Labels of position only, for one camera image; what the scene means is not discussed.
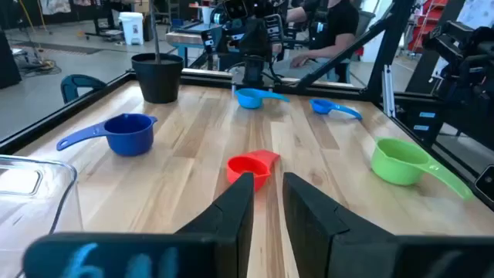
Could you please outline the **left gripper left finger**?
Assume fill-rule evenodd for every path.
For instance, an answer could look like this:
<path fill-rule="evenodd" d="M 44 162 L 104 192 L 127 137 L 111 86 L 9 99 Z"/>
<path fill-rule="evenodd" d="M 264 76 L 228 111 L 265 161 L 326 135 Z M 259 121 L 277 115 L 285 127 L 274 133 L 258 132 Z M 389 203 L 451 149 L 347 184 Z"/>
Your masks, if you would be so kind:
<path fill-rule="evenodd" d="M 241 175 L 172 234 L 58 232 L 33 242 L 26 278 L 246 278 L 254 176 Z"/>

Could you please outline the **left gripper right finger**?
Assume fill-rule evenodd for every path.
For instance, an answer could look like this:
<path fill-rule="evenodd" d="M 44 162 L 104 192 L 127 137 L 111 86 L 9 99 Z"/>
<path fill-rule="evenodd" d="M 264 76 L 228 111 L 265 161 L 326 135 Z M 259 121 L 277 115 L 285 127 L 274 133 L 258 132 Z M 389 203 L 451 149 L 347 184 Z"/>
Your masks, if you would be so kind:
<path fill-rule="evenodd" d="M 300 278 L 494 278 L 492 236 L 394 235 L 292 172 L 283 202 Z"/>

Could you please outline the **small red measuring cup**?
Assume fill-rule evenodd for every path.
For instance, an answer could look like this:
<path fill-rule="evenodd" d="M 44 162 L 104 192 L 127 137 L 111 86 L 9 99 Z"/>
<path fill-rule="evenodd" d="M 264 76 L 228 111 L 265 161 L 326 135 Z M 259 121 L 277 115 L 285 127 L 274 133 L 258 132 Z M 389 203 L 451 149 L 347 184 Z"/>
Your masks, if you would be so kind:
<path fill-rule="evenodd" d="M 254 190 L 257 192 L 271 176 L 271 167 L 279 160 L 280 155 L 272 151 L 250 151 L 229 158 L 226 171 L 227 179 L 232 184 L 242 174 L 250 172 L 254 174 Z"/>

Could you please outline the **teal measuring cup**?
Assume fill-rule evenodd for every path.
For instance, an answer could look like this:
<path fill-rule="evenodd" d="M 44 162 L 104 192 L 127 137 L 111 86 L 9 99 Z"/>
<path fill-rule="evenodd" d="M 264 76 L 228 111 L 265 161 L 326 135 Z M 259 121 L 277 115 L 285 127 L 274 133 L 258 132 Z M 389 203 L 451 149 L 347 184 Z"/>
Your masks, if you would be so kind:
<path fill-rule="evenodd" d="M 239 105 L 246 109 L 260 108 L 264 99 L 276 99 L 289 102 L 289 99 L 281 94 L 253 88 L 242 88 L 236 90 L 235 95 L 238 98 Z"/>

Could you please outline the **green measuring cup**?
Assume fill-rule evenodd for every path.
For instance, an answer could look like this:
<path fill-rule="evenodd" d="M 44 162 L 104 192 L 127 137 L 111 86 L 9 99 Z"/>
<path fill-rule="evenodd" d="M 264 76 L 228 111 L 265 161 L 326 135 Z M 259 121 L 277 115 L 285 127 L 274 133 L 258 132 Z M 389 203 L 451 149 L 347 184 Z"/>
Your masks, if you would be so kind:
<path fill-rule="evenodd" d="M 447 185 L 463 199 L 473 196 L 466 183 L 436 161 L 417 144 L 393 137 L 379 137 L 375 141 L 371 168 L 383 180 L 394 185 L 410 186 L 427 173 Z"/>

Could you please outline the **small blue measuring cup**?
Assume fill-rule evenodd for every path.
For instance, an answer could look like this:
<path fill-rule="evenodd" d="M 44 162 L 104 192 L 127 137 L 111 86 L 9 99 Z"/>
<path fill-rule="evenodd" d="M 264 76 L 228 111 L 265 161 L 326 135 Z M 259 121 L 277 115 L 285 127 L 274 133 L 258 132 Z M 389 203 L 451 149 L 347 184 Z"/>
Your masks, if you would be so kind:
<path fill-rule="evenodd" d="M 358 120 L 362 120 L 362 116 L 359 112 L 329 100 L 311 99 L 310 105 L 313 108 L 313 111 L 317 114 L 329 114 L 332 110 L 336 110 L 349 114 Z"/>

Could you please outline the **indigo measuring cup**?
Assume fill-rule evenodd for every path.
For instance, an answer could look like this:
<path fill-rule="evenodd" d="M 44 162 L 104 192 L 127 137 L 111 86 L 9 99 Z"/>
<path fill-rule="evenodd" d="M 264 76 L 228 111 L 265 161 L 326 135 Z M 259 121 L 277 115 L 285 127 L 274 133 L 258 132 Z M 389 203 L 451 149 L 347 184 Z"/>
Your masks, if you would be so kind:
<path fill-rule="evenodd" d="M 76 131 L 56 144 L 62 151 L 81 141 L 105 137 L 110 149 L 125 157 L 135 157 L 148 152 L 154 143 L 154 124 L 157 118 L 146 114 L 121 114 L 108 120 Z"/>

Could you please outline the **clear plastic basket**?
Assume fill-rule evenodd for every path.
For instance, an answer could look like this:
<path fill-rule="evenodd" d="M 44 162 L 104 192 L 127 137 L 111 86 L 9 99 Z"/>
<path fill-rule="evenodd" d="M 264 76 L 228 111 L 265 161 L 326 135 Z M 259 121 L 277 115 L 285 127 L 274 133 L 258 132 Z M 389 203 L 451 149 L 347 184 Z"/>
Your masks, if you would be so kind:
<path fill-rule="evenodd" d="M 76 169 L 61 161 L 0 154 L 0 278 L 22 277 L 30 243 L 82 231 Z"/>

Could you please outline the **blue metal work table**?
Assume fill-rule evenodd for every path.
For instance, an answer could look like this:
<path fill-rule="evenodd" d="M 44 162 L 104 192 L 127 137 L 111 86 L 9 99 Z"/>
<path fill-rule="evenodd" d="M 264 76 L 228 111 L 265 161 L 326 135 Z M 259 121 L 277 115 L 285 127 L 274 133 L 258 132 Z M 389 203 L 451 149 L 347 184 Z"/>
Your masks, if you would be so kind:
<path fill-rule="evenodd" d="M 203 22 L 193 22 L 187 25 L 173 28 L 165 35 L 165 41 L 175 47 L 178 55 L 184 59 L 186 68 L 207 70 L 214 69 L 214 56 L 209 55 L 204 50 L 201 33 L 218 25 L 204 24 Z"/>

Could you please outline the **black plant pot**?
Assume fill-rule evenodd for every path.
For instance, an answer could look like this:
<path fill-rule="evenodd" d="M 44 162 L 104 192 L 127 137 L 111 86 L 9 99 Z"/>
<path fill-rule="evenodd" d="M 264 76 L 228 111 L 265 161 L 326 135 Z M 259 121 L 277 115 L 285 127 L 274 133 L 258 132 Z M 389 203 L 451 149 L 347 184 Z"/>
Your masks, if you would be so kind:
<path fill-rule="evenodd" d="M 172 103 L 178 98 L 184 59 L 160 53 L 140 53 L 131 58 L 143 98 L 149 103 Z"/>

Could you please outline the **white trash bin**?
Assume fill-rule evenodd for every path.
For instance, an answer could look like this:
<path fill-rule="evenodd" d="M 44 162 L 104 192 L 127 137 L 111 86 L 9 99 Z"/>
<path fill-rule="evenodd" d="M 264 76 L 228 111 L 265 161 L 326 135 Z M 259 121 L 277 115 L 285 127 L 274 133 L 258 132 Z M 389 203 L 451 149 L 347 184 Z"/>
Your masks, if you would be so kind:
<path fill-rule="evenodd" d="M 139 12 L 121 12 L 119 20 L 123 26 L 125 43 L 131 45 L 144 44 L 144 15 Z"/>

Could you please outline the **silver aluminium bar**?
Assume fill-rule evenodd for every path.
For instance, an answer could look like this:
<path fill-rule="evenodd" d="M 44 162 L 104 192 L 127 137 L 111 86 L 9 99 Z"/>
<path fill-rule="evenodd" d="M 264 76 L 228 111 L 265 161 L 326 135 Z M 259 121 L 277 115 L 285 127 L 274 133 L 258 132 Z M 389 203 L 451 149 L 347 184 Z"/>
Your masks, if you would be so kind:
<path fill-rule="evenodd" d="M 382 96 L 384 113 L 388 117 L 396 117 L 396 107 L 394 103 L 393 76 L 390 65 L 385 65 L 382 73 Z"/>

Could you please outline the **red metal shelf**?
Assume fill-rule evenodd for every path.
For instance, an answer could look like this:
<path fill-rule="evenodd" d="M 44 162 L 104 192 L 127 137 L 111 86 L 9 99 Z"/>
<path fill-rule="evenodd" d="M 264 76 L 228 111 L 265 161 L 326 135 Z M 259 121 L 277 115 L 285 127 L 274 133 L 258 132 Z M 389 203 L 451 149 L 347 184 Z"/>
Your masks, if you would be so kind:
<path fill-rule="evenodd" d="M 412 16 L 411 39 L 408 50 L 413 53 L 422 53 L 424 37 L 432 31 L 442 17 L 448 0 L 417 0 Z"/>

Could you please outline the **blue chair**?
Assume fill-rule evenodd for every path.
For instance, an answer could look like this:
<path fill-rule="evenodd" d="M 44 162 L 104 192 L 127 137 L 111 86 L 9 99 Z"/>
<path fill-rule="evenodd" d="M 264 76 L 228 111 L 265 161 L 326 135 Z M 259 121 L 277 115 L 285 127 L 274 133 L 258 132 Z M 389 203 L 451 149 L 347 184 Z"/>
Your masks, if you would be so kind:
<path fill-rule="evenodd" d="M 103 81 L 82 74 L 73 74 L 66 76 L 61 84 L 60 89 L 64 104 L 67 104 L 79 97 L 79 88 L 91 88 L 92 90 L 102 90 L 107 86 Z"/>

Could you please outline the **black machine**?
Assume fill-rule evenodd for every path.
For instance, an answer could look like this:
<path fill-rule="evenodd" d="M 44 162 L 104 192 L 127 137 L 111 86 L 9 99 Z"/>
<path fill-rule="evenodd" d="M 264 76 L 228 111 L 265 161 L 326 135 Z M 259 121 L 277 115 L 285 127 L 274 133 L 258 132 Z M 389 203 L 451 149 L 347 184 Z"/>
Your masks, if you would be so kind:
<path fill-rule="evenodd" d="M 422 45 L 446 61 L 435 96 L 452 106 L 449 124 L 494 150 L 494 27 L 448 21 Z"/>

